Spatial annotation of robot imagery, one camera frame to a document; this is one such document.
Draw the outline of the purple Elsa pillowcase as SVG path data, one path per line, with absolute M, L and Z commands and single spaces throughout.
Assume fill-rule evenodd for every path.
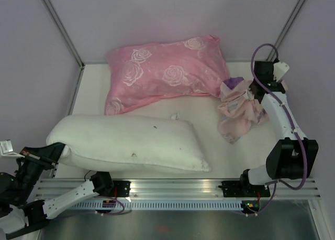
M 223 81 L 220 86 L 218 131 L 231 144 L 248 133 L 252 126 L 268 120 L 265 109 L 251 91 L 255 85 L 253 81 L 236 77 Z

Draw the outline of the white pillow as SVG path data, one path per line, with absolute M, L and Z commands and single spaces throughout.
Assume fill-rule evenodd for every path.
M 129 115 L 70 115 L 46 139 L 62 143 L 59 162 L 87 170 L 210 172 L 188 121 Z

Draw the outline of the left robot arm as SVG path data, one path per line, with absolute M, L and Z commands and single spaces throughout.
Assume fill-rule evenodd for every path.
M 98 171 L 68 192 L 39 195 L 41 175 L 58 165 L 64 150 L 65 144 L 54 143 L 40 148 L 24 147 L 16 153 L 10 140 L 1 141 L 1 157 L 14 158 L 18 166 L 14 174 L 1 172 L 1 230 L 6 239 L 39 231 L 84 200 L 113 194 L 110 173 Z

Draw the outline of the pink rose-patterned pillow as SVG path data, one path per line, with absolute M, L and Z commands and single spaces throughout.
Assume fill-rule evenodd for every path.
M 229 78 L 219 41 L 207 35 L 110 51 L 110 90 L 104 113 L 124 114 L 185 95 L 219 98 L 220 85 Z

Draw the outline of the aluminium front rail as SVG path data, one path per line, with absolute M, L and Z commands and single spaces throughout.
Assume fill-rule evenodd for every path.
M 274 188 L 260 187 L 241 191 L 227 186 L 228 179 L 128 179 L 128 184 L 114 180 L 117 198 L 129 197 L 135 200 L 218 200 L 218 199 L 269 199 Z M 58 197 L 79 187 L 83 179 L 43 179 L 37 184 L 35 198 Z

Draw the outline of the right aluminium frame post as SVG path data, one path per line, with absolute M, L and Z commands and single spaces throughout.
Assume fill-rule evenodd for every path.
M 280 46 L 283 44 L 286 36 L 288 35 L 290 29 L 292 28 L 295 20 L 298 18 L 299 13 L 302 11 L 303 6 L 307 0 L 297 0 L 295 6 L 293 7 L 287 21 L 285 22 L 279 36 L 277 37 L 274 46 L 279 50 Z

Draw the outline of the aluminium frame post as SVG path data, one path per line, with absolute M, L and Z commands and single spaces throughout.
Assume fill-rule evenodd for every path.
M 57 30 L 59 31 L 65 45 L 67 46 L 70 54 L 74 58 L 75 62 L 79 66 L 80 69 L 84 68 L 84 62 L 82 61 L 77 49 L 75 48 L 61 18 L 59 17 L 53 3 L 51 0 L 41 0 L 43 3 L 46 11 L 48 12 L 49 16 L 51 17 L 52 21 L 54 22 Z
M 290 29 L 292 28 L 295 20 L 298 18 L 299 13 L 302 11 L 303 6 L 307 0 L 297 0 L 295 6 L 293 7 L 287 21 L 285 22 L 279 36 L 277 37 L 274 46 L 279 50 L 280 46 L 283 44 L 286 36 L 288 35 Z

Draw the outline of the left aluminium frame post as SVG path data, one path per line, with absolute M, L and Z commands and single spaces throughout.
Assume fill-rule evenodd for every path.
M 84 68 L 84 62 L 82 61 L 77 49 L 75 48 L 61 18 L 59 17 L 53 3 L 51 0 L 41 0 L 43 3 L 46 11 L 48 12 L 49 16 L 51 17 L 52 21 L 54 22 L 57 30 L 59 31 L 65 45 L 67 46 L 70 54 L 74 58 L 75 62 L 79 66 L 80 69 Z

